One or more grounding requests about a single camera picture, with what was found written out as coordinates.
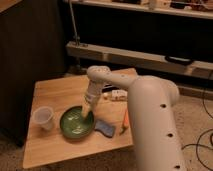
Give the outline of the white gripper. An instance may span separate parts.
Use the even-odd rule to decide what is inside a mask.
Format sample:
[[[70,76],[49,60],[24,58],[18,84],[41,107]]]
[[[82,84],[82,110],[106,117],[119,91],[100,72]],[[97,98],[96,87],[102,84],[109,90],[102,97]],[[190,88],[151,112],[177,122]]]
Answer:
[[[101,92],[98,89],[87,89],[85,93],[85,101],[82,105],[81,115],[83,118],[86,118],[90,112],[93,111],[93,106],[95,106],[101,96]]]

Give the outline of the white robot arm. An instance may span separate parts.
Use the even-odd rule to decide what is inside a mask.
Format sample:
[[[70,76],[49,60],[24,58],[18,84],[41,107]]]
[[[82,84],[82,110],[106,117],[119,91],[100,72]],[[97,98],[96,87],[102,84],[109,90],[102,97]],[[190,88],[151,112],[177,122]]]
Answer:
[[[87,77],[84,118],[96,107],[105,84],[127,91],[139,171],[187,171],[172,110],[179,98],[175,83],[156,76],[114,73],[107,66],[89,67]]]

